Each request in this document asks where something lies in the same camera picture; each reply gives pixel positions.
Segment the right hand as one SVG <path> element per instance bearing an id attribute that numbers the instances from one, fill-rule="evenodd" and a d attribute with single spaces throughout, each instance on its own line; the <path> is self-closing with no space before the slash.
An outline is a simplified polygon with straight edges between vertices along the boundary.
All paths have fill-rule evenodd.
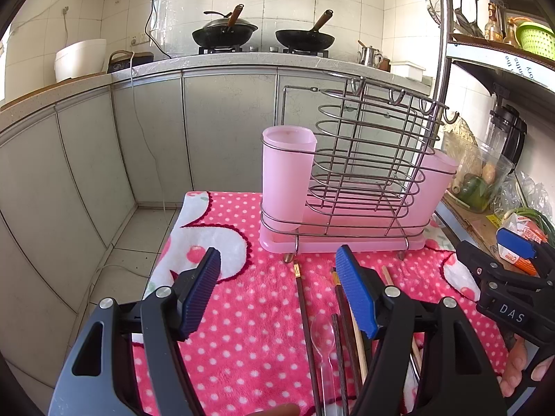
<path id="1" fill-rule="evenodd" d="M 542 361 L 542 363 L 539 363 L 531 373 L 531 379 L 541 381 L 553 360 L 554 357 L 551 356 Z M 525 340 L 520 336 L 516 336 L 514 346 L 508 355 L 505 371 L 499 382 L 499 387 L 504 397 L 510 397 L 521 382 L 522 372 L 526 369 L 527 361 L 528 354 Z"/>

